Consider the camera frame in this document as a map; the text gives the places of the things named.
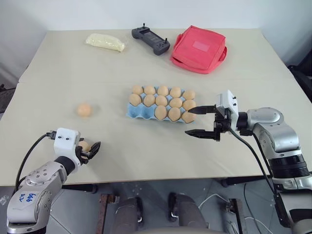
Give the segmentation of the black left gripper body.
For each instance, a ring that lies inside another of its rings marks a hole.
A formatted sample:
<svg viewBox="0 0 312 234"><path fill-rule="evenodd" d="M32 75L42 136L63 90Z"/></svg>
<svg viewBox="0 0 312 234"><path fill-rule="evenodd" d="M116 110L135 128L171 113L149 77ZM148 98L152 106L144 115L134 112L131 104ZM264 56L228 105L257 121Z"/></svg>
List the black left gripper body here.
<svg viewBox="0 0 312 234"><path fill-rule="evenodd" d="M81 164L87 164L91 157L91 153L84 151L81 146L76 147L75 154Z"/></svg>

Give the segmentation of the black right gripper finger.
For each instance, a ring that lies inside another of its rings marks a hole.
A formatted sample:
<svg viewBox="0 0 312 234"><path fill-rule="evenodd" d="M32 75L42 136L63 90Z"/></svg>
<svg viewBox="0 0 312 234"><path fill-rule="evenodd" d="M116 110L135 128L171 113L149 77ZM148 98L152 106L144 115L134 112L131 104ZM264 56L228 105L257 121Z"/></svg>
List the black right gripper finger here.
<svg viewBox="0 0 312 234"><path fill-rule="evenodd" d="M217 109L215 105L209 106L197 106L188 110L189 113L196 114L196 115L205 115L210 113L216 113Z"/></svg>
<svg viewBox="0 0 312 234"><path fill-rule="evenodd" d="M186 134L196 138L213 139L217 141L217 132L205 131L203 129L193 129L185 131Z"/></svg>

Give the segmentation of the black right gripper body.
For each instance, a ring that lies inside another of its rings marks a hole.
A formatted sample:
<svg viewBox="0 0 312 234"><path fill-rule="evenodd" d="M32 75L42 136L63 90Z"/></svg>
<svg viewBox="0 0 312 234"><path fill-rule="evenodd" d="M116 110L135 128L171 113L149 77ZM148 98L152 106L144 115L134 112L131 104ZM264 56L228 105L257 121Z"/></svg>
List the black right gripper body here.
<svg viewBox="0 0 312 234"><path fill-rule="evenodd" d="M214 140L220 141L221 133L226 133L231 128L231 111L226 108L223 113L215 108Z"/></svg>

